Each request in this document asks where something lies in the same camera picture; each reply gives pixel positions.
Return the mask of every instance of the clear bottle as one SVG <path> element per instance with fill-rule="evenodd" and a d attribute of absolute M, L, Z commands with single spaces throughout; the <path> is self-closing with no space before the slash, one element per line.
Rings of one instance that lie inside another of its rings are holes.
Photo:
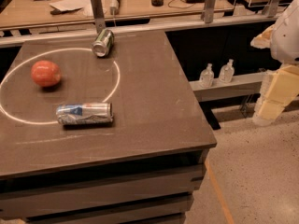
<path fill-rule="evenodd" d="M 212 71 L 212 64 L 209 63 L 205 70 L 200 74 L 199 81 L 202 87 L 211 87 L 214 79 L 214 72 Z"/>
<path fill-rule="evenodd" d="M 232 81 L 235 69 L 233 68 L 233 59 L 230 59 L 227 64 L 225 64 L 221 68 L 221 72 L 219 74 L 219 80 L 224 83 L 229 83 Z"/>

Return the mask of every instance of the concrete floor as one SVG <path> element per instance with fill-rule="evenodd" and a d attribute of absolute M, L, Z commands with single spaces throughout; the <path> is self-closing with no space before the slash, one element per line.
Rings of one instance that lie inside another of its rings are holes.
<path fill-rule="evenodd" d="M 299 223 L 299 100 L 267 127 L 245 119 L 238 106 L 213 112 L 218 145 L 185 224 Z"/>

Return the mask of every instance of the white curved line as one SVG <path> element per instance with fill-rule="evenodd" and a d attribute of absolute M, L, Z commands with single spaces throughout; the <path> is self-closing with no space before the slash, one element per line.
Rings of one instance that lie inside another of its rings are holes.
<path fill-rule="evenodd" d="M 7 73 L 7 75 L 4 77 L 4 79 L 2 80 L 2 82 L 0 83 L 0 90 L 2 89 L 2 86 L 3 84 L 6 82 L 6 80 L 9 79 L 9 77 L 11 76 L 11 74 L 13 74 L 16 70 L 18 70 L 20 67 L 22 67 L 25 63 L 29 63 L 31 62 L 32 60 L 38 58 L 38 57 L 41 57 L 41 56 L 44 56 L 44 55 L 49 55 L 49 54 L 52 54 L 52 53 L 55 53 L 55 52 L 60 52 L 60 51 L 66 51 L 66 50 L 74 50 L 74 49 L 78 49 L 78 50 L 86 50 L 86 51 L 92 51 L 91 49 L 85 49 L 85 48 L 69 48 L 69 49 L 55 49 L 55 50 L 51 50 L 51 51 L 47 51 L 47 52 L 44 52 L 44 53 L 41 53 L 39 55 L 36 55 L 28 60 L 26 60 L 25 62 L 22 62 L 21 64 L 19 64 L 17 67 L 13 68 L 10 72 Z M 118 66 L 118 64 L 114 61 L 113 62 L 117 71 L 118 71 L 118 78 L 117 78 L 117 82 L 112 90 L 112 92 L 102 101 L 102 102 L 106 102 L 112 95 L 113 93 L 115 92 L 115 90 L 118 88 L 119 84 L 120 84 L 120 80 L 121 80 L 121 73 L 120 73 L 120 68 Z M 28 121 L 28 120 L 25 120 L 25 119 L 19 119 L 19 118 L 16 118 L 12 115 L 10 115 L 3 107 L 2 107 L 2 104 L 1 104 L 1 101 L 0 101 L 0 111 L 5 114 L 7 117 L 15 120 L 15 121 L 18 121 L 18 122 L 21 122 L 21 123 L 25 123 L 25 124 L 32 124 L 32 125 L 50 125 L 50 124 L 57 124 L 57 121 L 48 121 L 48 122 L 32 122 L 32 121 Z"/>

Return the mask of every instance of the metal post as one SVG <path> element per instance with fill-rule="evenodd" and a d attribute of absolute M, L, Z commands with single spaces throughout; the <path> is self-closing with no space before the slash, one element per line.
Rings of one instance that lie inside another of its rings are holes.
<path fill-rule="evenodd" d="M 268 4 L 264 7 L 262 14 L 268 18 L 273 18 L 278 12 L 278 4 L 280 0 L 269 0 Z"/>
<path fill-rule="evenodd" d="M 95 21 L 95 27 L 98 34 L 106 27 L 104 12 L 102 7 L 102 0 L 91 0 L 93 8 L 93 16 Z"/>
<path fill-rule="evenodd" d="M 214 19 L 214 9 L 216 0 L 206 0 L 204 12 L 202 13 L 202 20 L 205 23 L 212 23 Z"/>

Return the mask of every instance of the silver can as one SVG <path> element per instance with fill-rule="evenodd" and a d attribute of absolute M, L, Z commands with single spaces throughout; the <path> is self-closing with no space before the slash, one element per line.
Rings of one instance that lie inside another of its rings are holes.
<path fill-rule="evenodd" d="M 58 122 L 63 125 L 113 122 L 111 103 L 59 105 L 56 109 L 56 116 Z"/>
<path fill-rule="evenodd" d="M 93 53 L 98 57 L 107 56 L 114 43 L 114 35 L 111 30 L 103 29 L 93 42 Z"/>

